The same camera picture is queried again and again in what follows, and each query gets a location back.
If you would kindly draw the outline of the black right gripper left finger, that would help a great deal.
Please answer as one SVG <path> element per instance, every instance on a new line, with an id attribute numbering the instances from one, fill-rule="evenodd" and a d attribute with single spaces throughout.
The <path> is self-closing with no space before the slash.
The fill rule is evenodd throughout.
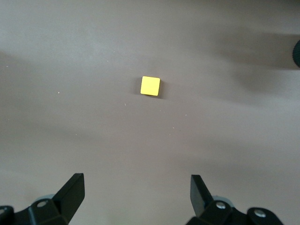
<path id="1" fill-rule="evenodd" d="M 53 195 L 39 197 L 14 214 L 15 225 L 68 225 L 85 198 L 84 174 L 75 173 Z"/>

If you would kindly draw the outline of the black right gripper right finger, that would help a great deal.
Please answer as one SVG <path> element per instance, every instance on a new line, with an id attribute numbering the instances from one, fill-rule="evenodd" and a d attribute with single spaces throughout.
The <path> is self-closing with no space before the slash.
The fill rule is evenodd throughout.
<path id="1" fill-rule="evenodd" d="M 223 200 L 214 200 L 200 175 L 190 180 L 190 200 L 195 212 L 187 225 L 247 225 L 247 215 Z"/>

